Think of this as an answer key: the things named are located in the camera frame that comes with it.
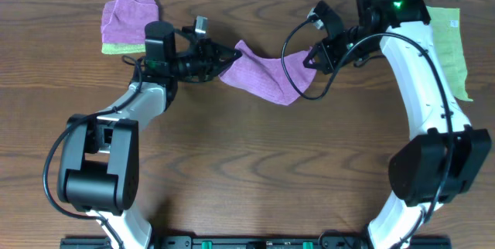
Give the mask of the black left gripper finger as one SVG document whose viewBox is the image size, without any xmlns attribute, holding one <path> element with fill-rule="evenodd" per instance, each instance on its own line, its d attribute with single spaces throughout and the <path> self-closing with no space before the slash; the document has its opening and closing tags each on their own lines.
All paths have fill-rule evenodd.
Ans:
<svg viewBox="0 0 495 249">
<path fill-rule="evenodd" d="M 228 68 L 230 68 L 232 66 L 234 61 L 235 61 L 235 58 L 230 58 L 227 60 L 220 60 L 220 61 L 214 62 L 211 69 L 210 69 L 210 72 L 208 74 L 208 80 L 211 81 L 215 77 L 220 76 L 224 71 L 226 71 Z"/>
<path fill-rule="evenodd" d="M 242 57 L 242 52 L 239 49 L 230 48 L 219 43 L 211 43 L 213 55 L 211 61 L 213 63 L 233 63 Z"/>
</svg>

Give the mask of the purple microfiber cloth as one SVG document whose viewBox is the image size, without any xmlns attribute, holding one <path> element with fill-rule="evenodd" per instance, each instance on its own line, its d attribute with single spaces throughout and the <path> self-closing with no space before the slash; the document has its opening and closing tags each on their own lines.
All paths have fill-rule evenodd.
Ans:
<svg viewBox="0 0 495 249">
<path fill-rule="evenodd" d="M 257 56 L 243 40 L 236 49 L 242 57 L 220 74 L 225 84 L 246 90 L 274 104 L 288 106 L 312 83 L 316 71 L 303 66 L 307 50 L 289 54 L 282 62 L 279 58 Z"/>
</svg>

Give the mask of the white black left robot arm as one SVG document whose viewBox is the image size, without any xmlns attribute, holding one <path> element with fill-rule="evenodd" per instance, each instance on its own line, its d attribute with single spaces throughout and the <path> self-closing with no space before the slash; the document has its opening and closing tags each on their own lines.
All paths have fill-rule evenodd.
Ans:
<svg viewBox="0 0 495 249">
<path fill-rule="evenodd" d="M 109 248 L 148 248 L 152 242 L 152 225 L 135 205 L 140 131 L 169 108 L 180 82 L 209 82 L 242 56 L 215 43 L 201 16 L 181 29 L 153 21 L 143 33 L 145 55 L 122 58 L 134 68 L 127 92 L 103 111 L 70 117 L 49 151 L 63 149 L 56 192 L 75 211 L 54 207 L 68 217 L 97 221 Z"/>
</svg>

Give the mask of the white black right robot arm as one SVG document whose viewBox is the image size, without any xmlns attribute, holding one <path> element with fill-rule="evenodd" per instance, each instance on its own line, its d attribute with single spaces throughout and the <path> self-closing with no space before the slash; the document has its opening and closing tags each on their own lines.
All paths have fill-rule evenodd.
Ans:
<svg viewBox="0 0 495 249">
<path fill-rule="evenodd" d="M 351 28 L 325 2 L 309 12 L 308 22 L 326 31 L 326 37 L 303 64 L 334 78 L 348 63 L 376 51 L 389 62 L 410 140 L 389 162 L 391 195 L 353 246 L 410 248 L 436 210 L 469 190 L 492 141 L 487 130 L 472 127 L 452 94 L 424 1 L 356 1 L 359 23 Z"/>
</svg>

